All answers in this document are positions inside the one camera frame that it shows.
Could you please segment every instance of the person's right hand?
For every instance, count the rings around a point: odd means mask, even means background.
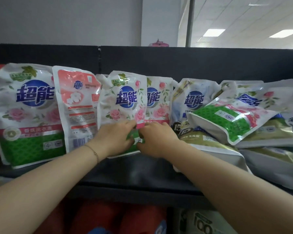
[[[163,157],[165,148],[180,142],[166,122],[162,125],[158,122],[147,122],[139,129],[139,134],[141,138],[144,138],[145,143],[137,143],[138,149],[152,157]]]

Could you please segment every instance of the barcode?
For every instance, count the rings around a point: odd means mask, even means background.
[[[84,145],[86,143],[85,141],[86,141],[85,138],[73,139],[74,148],[78,148]]]

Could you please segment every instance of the gold bracelet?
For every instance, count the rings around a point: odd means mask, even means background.
[[[96,156],[97,157],[97,164],[100,162],[99,161],[99,156],[98,156],[98,154],[93,150],[93,148],[91,148],[89,145],[86,145],[86,144],[84,144],[84,146],[87,146],[89,149],[91,149],[92,150],[92,152],[93,152],[93,154],[94,154],[94,156]]]

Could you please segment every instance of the person's left arm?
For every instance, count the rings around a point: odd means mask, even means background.
[[[124,121],[102,126],[87,146],[1,186],[0,234],[33,233],[98,161],[122,153],[133,144],[132,138],[126,138],[135,125],[135,121]]]

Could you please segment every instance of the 超能 logo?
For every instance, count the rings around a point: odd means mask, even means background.
[[[156,102],[160,99],[160,92],[156,88],[148,87],[147,89],[147,106],[156,106]]]
[[[262,100],[258,100],[257,98],[252,98],[248,94],[242,94],[239,97],[237,97],[237,99],[253,107],[258,106],[260,102],[262,101]]]
[[[203,105],[204,95],[199,91],[192,91],[188,94],[185,100],[185,105],[193,110],[198,109]]]
[[[41,106],[48,100],[54,100],[54,87],[37,79],[26,82],[16,93],[16,102],[30,107]]]
[[[80,82],[79,80],[76,80],[75,83],[74,83],[74,88],[77,89],[77,90],[80,90],[83,86],[83,83]]]
[[[130,86],[124,86],[117,94],[116,104],[123,108],[131,108],[137,102],[137,91],[134,91]]]

